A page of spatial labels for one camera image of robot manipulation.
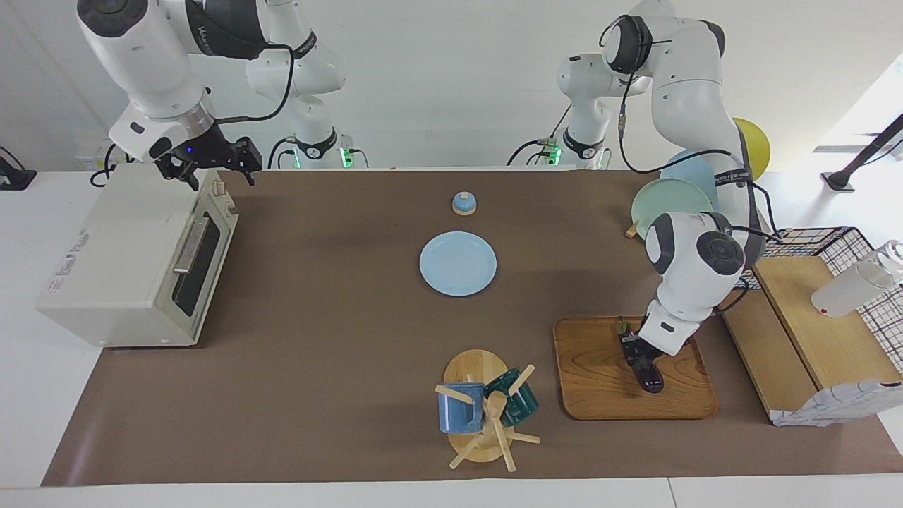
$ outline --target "wooden round base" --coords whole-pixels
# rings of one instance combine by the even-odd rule
[[[445,367],[445,375],[442,382],[473,381],[488,383],[507,372],[508,367],[495,354],[485,349],[469,349],[458,354]],[[483,423],[483,432],[490,432],[492,425],[487,421]],[[460,453],[476,434],[449,434],[449,442],[454,451]],[[502,456],[502,448],[498,445],[498,438],[484,437],[468,455],[471,462],[492,462]]]

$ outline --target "oven window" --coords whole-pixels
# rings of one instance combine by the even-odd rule
[[[209,213],[205,212],[204,217],[210,219],[210,222],[204,233],[204,239],[200,241],[198,257],[194,260],[191,272],[179,275],[175,288],[172,290],[173,303],[188,316],[194,314],[194,308],[198,305],[200,289],[204,286],[204,280],[207,279],[210,263],[213,262],[213,254],[219,244],[219,228],[216,222]]]

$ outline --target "oven handle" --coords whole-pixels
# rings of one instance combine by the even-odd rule
[[[194,267],[194,260],[198,257],[200,244],[203,242],[209,226],[210,217],[203,217],[191,224],[188,238],[185,239],[185,246],[182,247],[182,254],[179,255],[175,265],[172,266],[172,273],[187,274],[191,272],[191,268]]]

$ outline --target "small blue object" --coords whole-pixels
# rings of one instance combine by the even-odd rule
[[[448,296],[479,293],[496,276],[496,253],[479,236],[450,231],[430,240],[420,253],[420,273]]]
[[[470,215],[477,210],[477,198],[467,191],[461,191],[451,200],[452,209],[459,215]]]
[[[671,160],[669,160],[668,163],[671,164],[677,159],[686,157],[690,154],[691,152],[684,150],[671,157]],[[715,210],[718,209],[718,192],[715,191],[715,172],[712,170],[709,163],[705,162],[705,159],[702,157],[693,157],[682,163],[667,167],[662,170],[659,177],[676,178],[692,183],[705,193],[706,197],[709,198],[709,202],[712,203],[712,207],[715,208]]]
[[[446,434],[474,434],[483,429],[483,383],[447,382],[446,388],[469,395],[468,404],[439,394],[439,430]]]

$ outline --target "oven door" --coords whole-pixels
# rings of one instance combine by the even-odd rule
[[[164,275],[156,298],[156,307],[179,331],[180,337],[173,338],[172,345],[198,342],[232,240],[237,216],[230,215],[227,219],[219,206],[221,203],[215,200],[209,193],[200,193],[182,250]]]

